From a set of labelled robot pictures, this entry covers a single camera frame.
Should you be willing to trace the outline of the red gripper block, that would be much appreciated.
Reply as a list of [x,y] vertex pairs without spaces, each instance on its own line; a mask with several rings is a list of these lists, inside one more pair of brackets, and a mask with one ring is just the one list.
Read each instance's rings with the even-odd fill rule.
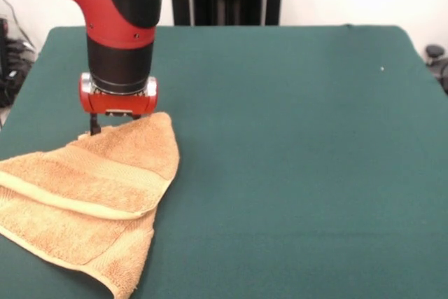
[[132,120],[141,119],[142,115],[151,114],[158,102],[158,82],[149,76],[144,89],[132,95],[117,95],[101,91],[90,73],[80,75],[78,92],[83,110],[90,113],[90,134],[102,131],[97,114],[123,114],[132,116]]

